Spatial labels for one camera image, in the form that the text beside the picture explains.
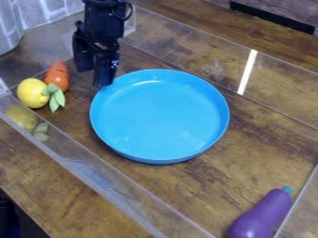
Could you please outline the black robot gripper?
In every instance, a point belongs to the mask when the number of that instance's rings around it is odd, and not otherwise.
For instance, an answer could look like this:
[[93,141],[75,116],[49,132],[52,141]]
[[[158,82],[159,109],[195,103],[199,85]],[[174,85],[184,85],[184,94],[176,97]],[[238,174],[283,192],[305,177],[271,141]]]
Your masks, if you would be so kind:
[[84,20],[77,20],[72,36],[73,61],[80,73],[91,71],[95,63],[93,86],[110,86],[119,67],[118,39],[127,21],[126,0],[81,0]]

